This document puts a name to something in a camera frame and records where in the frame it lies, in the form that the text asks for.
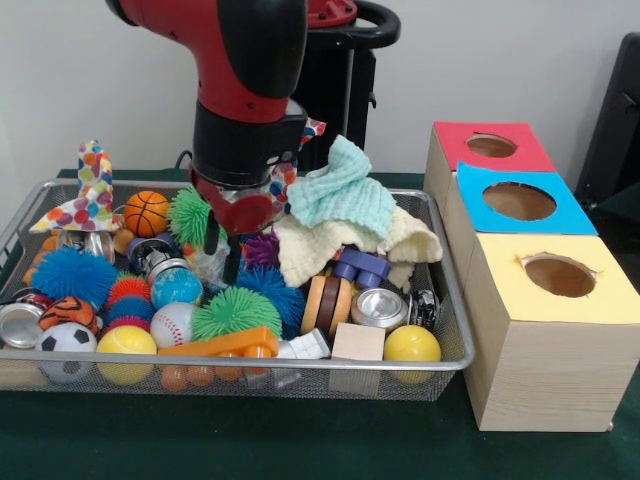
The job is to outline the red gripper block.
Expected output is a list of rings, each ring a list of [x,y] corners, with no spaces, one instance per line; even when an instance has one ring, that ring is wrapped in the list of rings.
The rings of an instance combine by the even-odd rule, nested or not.
[[[269,183],[249,188],[228,187],[218,185],[197,172],[191,172],[190,179],[196,191],[213,210],[208,213],[203,251],[209,256],[216,253],[220,224],[228,233],[229,247],[223,281],[227,285],[233,285],[236,282],[242,258],[239,238],[234,235],[258,232],[275,216]]]

